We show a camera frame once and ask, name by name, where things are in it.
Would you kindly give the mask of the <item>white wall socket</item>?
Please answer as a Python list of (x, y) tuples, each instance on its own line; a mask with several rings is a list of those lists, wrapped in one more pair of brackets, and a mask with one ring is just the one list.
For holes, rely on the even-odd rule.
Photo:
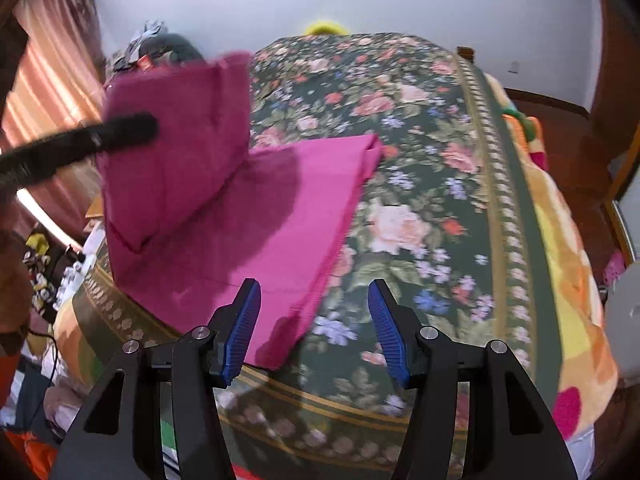
[(508, 72), (511, 74), (518, 74), (520, 72), (520, 62), (512, 61), (508, 68)]

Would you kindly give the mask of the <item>yellow pillow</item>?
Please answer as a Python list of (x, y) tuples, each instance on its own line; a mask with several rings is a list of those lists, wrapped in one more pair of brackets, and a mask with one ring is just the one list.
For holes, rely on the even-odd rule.
[(349, 31), (337, 22), (319, 20), (309, 24), (304, 31), (305, 36), (347, 36)]

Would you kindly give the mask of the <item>wooden door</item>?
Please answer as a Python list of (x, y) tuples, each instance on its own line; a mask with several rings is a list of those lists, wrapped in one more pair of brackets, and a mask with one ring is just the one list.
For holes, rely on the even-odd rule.
[(611, 0), (600, 0), (601, 58), (592, 107), (594, 159), (608, 165), (624, 154), (639, 125), (639, 34)]

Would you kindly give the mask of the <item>floral green bedspread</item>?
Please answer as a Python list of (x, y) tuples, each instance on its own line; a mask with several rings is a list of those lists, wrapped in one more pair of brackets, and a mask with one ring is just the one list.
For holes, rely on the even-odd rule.
[[(390, 474), (414, 395), (386, 370), (368, 308), (378, 279), (453, 340), (504, 340), (553, 404), (562, 350), (544, 240), (484, 74), (393, 32), (283, 38), (249, 57), (252, 148), (372, 133), (382, 156), (308, 332), (281, 367), (245, 361), (216, 395), (234, 466), (265, 479)], [(183, 334), (116, 286), (106, 237), (54, 333), (86, 387), (125, 341)]]

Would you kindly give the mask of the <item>wooden framed mirror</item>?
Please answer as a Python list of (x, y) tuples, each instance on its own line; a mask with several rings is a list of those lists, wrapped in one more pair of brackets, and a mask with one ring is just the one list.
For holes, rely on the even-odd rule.
[(625, 264), (630, 266), (639, 260), (639, 129), (611, 168), (616, 173), (603, 206)]

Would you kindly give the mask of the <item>pink pants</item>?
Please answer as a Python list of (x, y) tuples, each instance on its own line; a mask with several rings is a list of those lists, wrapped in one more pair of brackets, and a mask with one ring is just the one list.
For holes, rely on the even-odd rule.
[(156, 138), (103, 155), (116, 286), (184, 333), (262, 290), (246, 355), (276, 370), (310, 329), (382, 144), (372, 133), (250, 146), (250, 57), (114, 78), (105, 118), (151, 114)]

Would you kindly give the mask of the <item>orange yellow fleece blanket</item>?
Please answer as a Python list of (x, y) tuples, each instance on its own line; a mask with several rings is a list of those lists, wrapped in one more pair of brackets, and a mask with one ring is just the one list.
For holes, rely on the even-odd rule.
[(603, 414), (618, 383), (618, 368), (605, 336), (604, 310), (582, 238), (548, 171), (540, 121), (521, 113), (495, 77), (485, 78), (515, 142), (541, 223), (563, 355), (552, 416), (569, 441)]

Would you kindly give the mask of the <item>pink striped curtain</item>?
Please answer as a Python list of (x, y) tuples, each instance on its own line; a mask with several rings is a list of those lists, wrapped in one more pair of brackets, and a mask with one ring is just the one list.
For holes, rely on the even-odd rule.
[(13, 14), (28, 43), (2, 117), (9, 146), (98, 122), (104, 55), (94, 0), (20, 0)]

